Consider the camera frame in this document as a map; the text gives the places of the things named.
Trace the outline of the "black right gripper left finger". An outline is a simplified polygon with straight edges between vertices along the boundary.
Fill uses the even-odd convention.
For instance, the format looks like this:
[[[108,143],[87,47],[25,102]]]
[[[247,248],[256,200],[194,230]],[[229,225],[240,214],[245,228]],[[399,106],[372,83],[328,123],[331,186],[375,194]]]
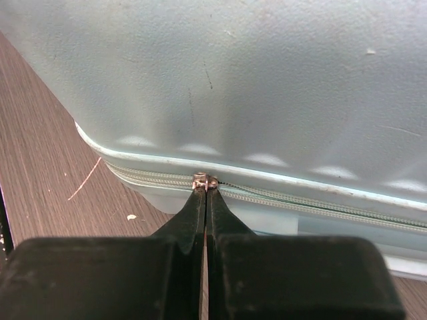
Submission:
[[[1,273],[2,319],[199,319],[205,191],[148,237],[40,237]]]

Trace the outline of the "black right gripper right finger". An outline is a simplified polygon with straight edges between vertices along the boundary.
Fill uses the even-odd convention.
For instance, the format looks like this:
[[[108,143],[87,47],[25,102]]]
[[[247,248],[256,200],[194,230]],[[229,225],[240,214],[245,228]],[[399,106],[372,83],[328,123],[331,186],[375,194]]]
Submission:
[[[210,319],[403,319],[376,246],[360,237],[256,235],[206,195]]]

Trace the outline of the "mint green suitcase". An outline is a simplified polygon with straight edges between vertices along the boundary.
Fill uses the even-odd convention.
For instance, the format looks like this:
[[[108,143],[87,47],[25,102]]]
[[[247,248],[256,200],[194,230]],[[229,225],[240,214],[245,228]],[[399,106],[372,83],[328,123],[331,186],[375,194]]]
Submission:
[[[426,279],[425,1],[2,1],[1,32],[156,209],[205,173],[256,233]]]

